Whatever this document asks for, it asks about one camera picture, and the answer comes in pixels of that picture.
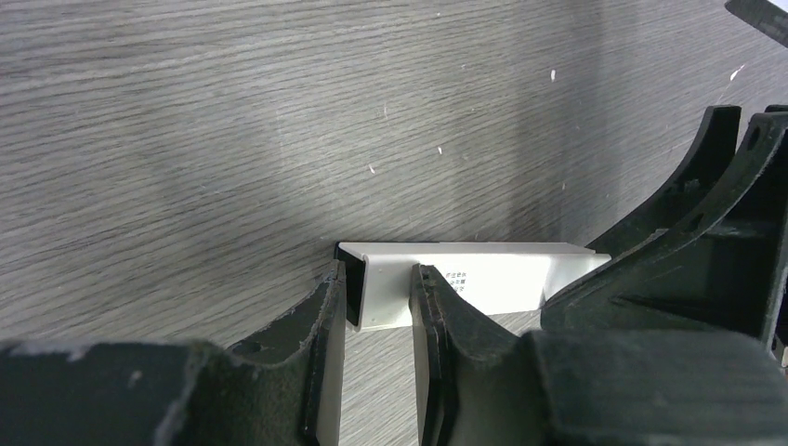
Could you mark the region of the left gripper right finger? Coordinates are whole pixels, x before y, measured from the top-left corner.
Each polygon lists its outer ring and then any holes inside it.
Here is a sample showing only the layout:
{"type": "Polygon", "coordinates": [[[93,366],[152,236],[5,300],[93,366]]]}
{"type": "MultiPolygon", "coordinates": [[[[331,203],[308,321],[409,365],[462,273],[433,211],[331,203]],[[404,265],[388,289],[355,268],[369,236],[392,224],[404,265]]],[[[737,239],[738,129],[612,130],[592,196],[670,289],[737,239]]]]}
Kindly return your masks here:
{"type": "Polygon", "coordinates": [[[783,445],[787,382],[753,339],[513,334],[432,266],[410,281],[423,445],[783,445]]]}

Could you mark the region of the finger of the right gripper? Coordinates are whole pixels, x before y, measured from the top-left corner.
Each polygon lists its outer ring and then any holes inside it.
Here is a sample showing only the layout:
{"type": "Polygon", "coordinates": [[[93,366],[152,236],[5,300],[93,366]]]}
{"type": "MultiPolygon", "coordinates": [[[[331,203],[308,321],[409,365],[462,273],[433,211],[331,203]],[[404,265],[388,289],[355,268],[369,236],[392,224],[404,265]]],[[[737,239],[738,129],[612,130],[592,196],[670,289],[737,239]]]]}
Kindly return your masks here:
{"type": "Polygon", "coordinates": [[[728,330],[770,348],[787,292],[787,114],[753,115],[722,177],[674,227],[566,286],[546,330],[728,330]]]}
{"type": "Polygon", "coordinates": [[[708,107],[689,149],[676,170],[640,204],[587,247],[618,257],[668,230],[691,211],[728,169],[737,147],[742,108],[708,107]]]}

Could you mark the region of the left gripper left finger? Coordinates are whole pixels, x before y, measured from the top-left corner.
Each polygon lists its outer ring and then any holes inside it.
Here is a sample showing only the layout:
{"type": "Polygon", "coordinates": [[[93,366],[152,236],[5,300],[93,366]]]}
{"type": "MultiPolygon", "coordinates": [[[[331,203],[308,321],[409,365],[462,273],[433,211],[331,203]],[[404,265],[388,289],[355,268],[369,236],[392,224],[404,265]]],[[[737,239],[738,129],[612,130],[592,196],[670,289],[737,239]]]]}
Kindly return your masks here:
{"type": "Polygon", "coordinates": [[[346,271],[264,328],[204,341],[7,340],[5,445],[335,445],[346,271]]]}

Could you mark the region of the white remote battery cover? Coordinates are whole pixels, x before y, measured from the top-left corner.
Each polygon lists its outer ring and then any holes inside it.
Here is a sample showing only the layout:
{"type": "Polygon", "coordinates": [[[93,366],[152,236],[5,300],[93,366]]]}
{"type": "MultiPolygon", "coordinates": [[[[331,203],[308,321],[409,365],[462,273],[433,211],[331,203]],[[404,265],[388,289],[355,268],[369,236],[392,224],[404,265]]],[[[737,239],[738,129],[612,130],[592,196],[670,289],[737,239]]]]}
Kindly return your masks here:
{"type": "Polygon", "coordinates": [[[541,308],[570,283],[611,256],[570,243],[340,242],[335,258],[347,273],[347,318],[357,332],[411,325],[414,265],[433,266],[486,315],[541,308]]]}

